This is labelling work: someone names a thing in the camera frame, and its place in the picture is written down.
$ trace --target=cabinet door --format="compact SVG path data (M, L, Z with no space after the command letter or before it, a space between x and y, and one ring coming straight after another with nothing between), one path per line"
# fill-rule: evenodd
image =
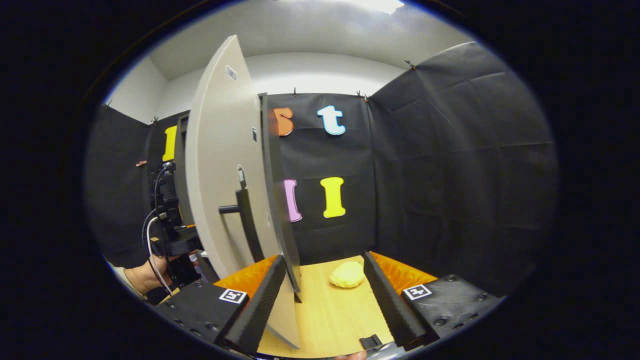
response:
M260 99L233 35L222 43L200 79L186 137L191 212L220 278L254 263L239 213L222 215L218 210L237 204L239 166L262 253L265 258L281 253L271 223L260 122Z

